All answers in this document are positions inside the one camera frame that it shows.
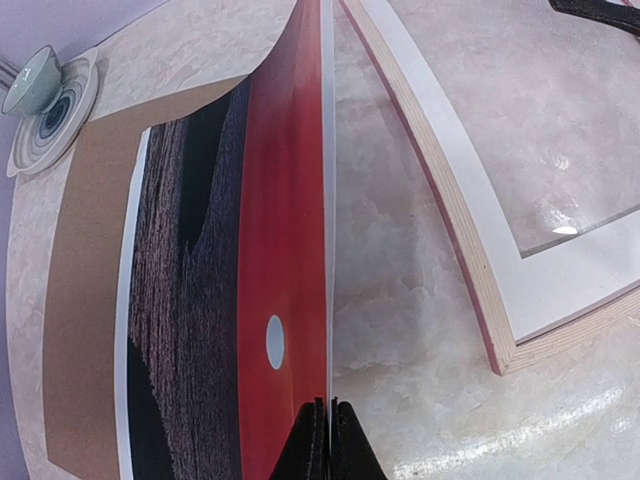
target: saucer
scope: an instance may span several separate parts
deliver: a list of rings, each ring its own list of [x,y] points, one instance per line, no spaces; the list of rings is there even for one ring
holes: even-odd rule
[[[69,149],[98,94],[97,54],[94,48],[64,65],[62,94],[53,108],[22,119],[9,156],[8,177],[41,172]]]

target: red poster section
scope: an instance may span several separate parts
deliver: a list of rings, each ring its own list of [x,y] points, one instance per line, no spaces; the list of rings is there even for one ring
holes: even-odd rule
[[[269,478],[300,406],[326,399],[321,0],[299,0],[251,76],[238,265],[245,480]],[[275,369],[267,325],[284,330]]]

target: white oval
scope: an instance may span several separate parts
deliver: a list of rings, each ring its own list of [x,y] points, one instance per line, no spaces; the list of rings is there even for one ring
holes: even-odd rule
[[[267,325],[267,357],[273,369],[280,370],[284,360],[284,329],[277,315],[273,315]]]

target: ceramic bowl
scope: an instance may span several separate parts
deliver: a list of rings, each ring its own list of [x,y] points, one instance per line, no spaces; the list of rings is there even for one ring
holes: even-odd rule
[[[62,93],[60,61],[47,45],[27,62],[7,92],[2,113],[16,117],[47,112]]]

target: purple wall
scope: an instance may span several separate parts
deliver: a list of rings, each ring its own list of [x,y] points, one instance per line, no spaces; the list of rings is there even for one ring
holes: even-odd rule
[[[0,57],[22,68],[51,44],[68,60],[166,0],[2,0]]]
[[[0,92],[0,102],[3,98],[4,92]],[[17,123],[10,117],[0,115],[0,477],[25,480],[29,475],[24,463],[11,398],[5,304],[7,243],[14,185],[13,179],[8,179],[5,175],[5,168]]]

